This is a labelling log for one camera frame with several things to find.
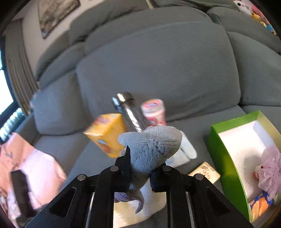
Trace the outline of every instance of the wall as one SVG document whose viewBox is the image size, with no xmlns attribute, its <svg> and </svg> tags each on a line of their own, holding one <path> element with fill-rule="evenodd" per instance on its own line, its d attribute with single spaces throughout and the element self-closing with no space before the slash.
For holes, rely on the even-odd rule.
<svg viewBox="0 0 281 228">
<path fill-rule="evenodd" d="M 26 13 L 22 21 L 22 32 L 26 54 L 30 63 L 30 67 L 35 72 L 36 64 L 40 56 L 47 47 L 54 42 L 64 31 L 69 29 L 70 23 L 87 9 L 97 5 L 103 0 L 80 0 L 80 7 L 70 13 L 44 40 L 41 36 L 39 19 L 38 19 L 38 0 L 33 0 L 31 7 Z"/>
<path fill-rule="evenodd" d="M 22 8 L 21 11 L 17 13 L 17 15 L 12 19 L 12 21 L 24 18 L 27 12 L 29 11 L 30 7 L 33 5 L 34 1 L 35 0 L 31 0 L 29 3 L 27 3 L 25 7 Z"/>
</svg>

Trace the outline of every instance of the bottle cap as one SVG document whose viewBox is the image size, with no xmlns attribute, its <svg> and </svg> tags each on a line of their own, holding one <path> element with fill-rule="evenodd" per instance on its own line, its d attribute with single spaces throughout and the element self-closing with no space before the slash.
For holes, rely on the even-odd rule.
<svg viewBox="0 0 281 228">
<path fill-rule="evenodd" d="M 128 100 L 134 100 L 133 96 L 129 92 L 117 93 L 117 95 L 112 98 L 112 103 L 117 109 L 121 104 Z"/>
<path fill-rule="evenodd" d="M 162 110 L 164 107 L 164 102 L 160 99 L 151 99 L 143 102 L 141 105 L 141 110 L 145 113 L 153 113 Z"/>
</svg>

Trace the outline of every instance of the pink bottle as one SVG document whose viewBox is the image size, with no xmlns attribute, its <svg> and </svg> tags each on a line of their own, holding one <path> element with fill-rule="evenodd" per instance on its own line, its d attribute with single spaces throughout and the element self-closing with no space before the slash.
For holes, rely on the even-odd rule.
<svg viewBox="0 0 281 228">
<path fill-rule="evenodd" d="M 150 126 L 167 126 L 165 120 L 165 106 L 160 99 L 151 99 L 141 105 L 141 110 Z"/>
</svg>

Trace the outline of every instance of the colorful package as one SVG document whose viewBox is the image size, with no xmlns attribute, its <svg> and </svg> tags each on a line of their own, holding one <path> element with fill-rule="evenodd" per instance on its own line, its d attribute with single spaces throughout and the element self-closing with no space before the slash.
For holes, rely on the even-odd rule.
<svg viewBox="0 0 281 228">
<path fill-rule="evenodd" d="M 260 217 L 269 208 L 269 206 L 272 205 L 272 203 L 273 200 L 269 200 L 269 194 L 266 191 L 263 191 L 258 197 L 250 202 L 251 222 Z"/>
<path fill-rule="evenodd" d="M 116 158 L 124 146 L 118 143 L 118 136 L 126 132 L 119 113 L 100 115 L 84 134 L 97 144 L 109 157 Z"/>
</svg>

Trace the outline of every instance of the curtain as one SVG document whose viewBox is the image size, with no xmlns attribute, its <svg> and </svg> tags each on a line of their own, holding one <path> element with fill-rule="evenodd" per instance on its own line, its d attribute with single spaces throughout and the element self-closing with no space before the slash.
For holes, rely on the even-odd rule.
<svg viewBox="0 0 281 228">
<path fill-rule="evenodd" d="M 5 52 L 8 77 L 14 95 L 19 107 L 27 115 L 29 101 L 38 86 L 25 52 L 21 20 L 12 21 L 6 29 Z"/>
</svg>

